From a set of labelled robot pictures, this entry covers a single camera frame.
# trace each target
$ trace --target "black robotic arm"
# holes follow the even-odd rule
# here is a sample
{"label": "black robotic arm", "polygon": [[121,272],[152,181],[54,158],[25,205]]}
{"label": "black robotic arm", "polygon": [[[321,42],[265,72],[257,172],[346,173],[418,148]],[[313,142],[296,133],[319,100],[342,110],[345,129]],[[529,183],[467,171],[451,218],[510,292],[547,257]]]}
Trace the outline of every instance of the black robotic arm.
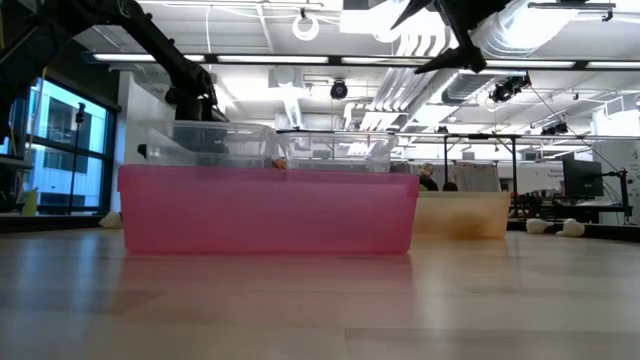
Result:
{"label": "black robotic arm", "polygon": [[209,73],[190,61],[135,0],[47,0],[0,52],[0,141],[9,134],[11,105],[74,36],[94,25],[120,25],[167,71],[167,100],[176,119],[228,121],[217,109]]}

